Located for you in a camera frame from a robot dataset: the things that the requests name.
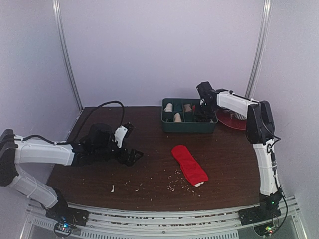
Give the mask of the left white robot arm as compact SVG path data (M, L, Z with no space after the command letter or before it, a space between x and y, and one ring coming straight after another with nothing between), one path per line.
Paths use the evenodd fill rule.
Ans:
M107 124L97 123L79 141L53 142L40 135L23 138L7 129L0 137L0 185L15 188L39 202L49 216L67 221L72 211L62 193L36 180L20 164L48 163L75 167L115 160L133 166L144 154L125 148L124 141L132 130L130 123L119 126L115 131Z

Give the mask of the red sock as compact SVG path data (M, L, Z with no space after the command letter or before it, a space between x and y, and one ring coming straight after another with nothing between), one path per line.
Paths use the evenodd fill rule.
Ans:
M203 183L208 182L209 178L206 172L194 159L186 146L178 145L172 149L171 153L179 163L186 180L192 186L199 187Z

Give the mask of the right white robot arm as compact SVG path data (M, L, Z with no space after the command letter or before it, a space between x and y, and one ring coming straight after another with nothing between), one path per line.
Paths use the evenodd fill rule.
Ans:
M280 216L279 202L284 195L278 180L274 145L281 139L275 136L270 103L245 98L231 90L213 89L208 81L201 82L196 89L205 114L227 109L246 118L246 138L254 148L260 173L259 206L248 212L262 220Z

